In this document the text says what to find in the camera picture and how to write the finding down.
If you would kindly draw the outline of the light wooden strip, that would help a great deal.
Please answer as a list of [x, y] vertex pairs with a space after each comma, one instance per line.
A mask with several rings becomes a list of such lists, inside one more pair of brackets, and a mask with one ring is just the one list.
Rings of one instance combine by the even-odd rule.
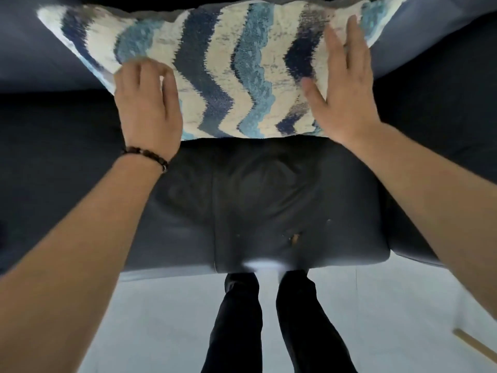
[[486, 357], [491, 362], [497, 364], [497, 352], [489, 348], [487, 345], [480, 342], [478, 339], [474, 338], [470, 334], [466, 333], [460, 328], [455, 328], [452, 330], [452, 334], [458, 338], [465, 345], [469, 346], [473, 350], [480, 353], [482, 356]]

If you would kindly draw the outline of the blue white zigzag pillow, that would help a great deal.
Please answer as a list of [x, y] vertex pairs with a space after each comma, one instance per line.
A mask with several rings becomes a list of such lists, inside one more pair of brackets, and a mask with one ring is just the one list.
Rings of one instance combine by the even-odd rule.
[[37, 16], [111, 94], [115, 72], [130, 59], [172, 68], [183, 141], [324, 137], [301, 78], [326, 94], [325, 26], [344, 42], [355, 15], [371, 47], [406, 1], [246, 0], [173, 13], [50, 5]]

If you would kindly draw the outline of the black trousers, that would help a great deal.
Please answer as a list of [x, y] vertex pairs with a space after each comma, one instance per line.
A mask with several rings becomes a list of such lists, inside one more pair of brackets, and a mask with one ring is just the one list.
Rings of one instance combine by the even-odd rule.
[[[225, 296], [201, 373], [262, 373], [263, 319], [258, 295], [254, 273], [226, 276]], [[358, 373], [306, 270], [283, 273], [276, 311], [295, 373]]]

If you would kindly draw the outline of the person's left forearm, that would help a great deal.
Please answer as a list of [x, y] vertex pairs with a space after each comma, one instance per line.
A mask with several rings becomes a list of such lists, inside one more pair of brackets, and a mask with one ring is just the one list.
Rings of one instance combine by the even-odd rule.
[[162, 166], [121, 156], [0, 278], [0, 373], [77, 373]]

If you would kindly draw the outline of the dark blue sofa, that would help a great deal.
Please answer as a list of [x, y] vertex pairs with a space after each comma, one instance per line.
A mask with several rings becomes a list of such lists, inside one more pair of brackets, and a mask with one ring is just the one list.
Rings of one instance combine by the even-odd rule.
[[[90, 191], [123, 145], [113, 97], [37, 9], [92, 3], [173, 13], [238, 1], [0, 0], [0, 275]], [[382, 119], [497, 183], [497, 0], [408, 0], [371, 54]], [[377, 183], [390, 252], [443, 266]]]

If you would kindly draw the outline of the person's right forearm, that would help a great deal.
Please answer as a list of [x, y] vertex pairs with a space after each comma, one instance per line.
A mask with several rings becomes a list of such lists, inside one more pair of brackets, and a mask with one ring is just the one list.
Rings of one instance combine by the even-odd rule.
[[438, 259], [497, 320], [497, 185], [376, 122], [341, 139], [406, 213]]

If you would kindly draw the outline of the person's left hand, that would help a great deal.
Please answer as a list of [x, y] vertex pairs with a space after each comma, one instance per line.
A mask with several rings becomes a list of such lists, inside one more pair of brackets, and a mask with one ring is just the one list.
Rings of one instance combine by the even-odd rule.
[[181, 144], [183, 119], [181, 112], [165, 110], [163, 68], [169, 66], [150, 58], [125, 62], [114, 75], [114, 99], [125, 145], [149, 150], [170, 162]]

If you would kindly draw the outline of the person's right hand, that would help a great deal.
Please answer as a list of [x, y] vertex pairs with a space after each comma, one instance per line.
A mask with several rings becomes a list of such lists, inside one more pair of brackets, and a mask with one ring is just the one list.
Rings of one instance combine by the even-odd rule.
[[363, 70], [349, 70], [345, 44], [330, 26], [324, 30], [327, 58], [326, 118], [315, 118], [325, 135], [352, 150], [368, 130], [380, 123], [373, 96], [370, 49]]

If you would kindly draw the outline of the black leather seat cushion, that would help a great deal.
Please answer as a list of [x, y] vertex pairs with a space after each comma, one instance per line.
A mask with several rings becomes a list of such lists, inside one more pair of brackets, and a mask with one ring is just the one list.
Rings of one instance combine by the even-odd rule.
[[319, 137], [183, 142], [159, 179], [124, 280], [388, 260], [378, 183]]

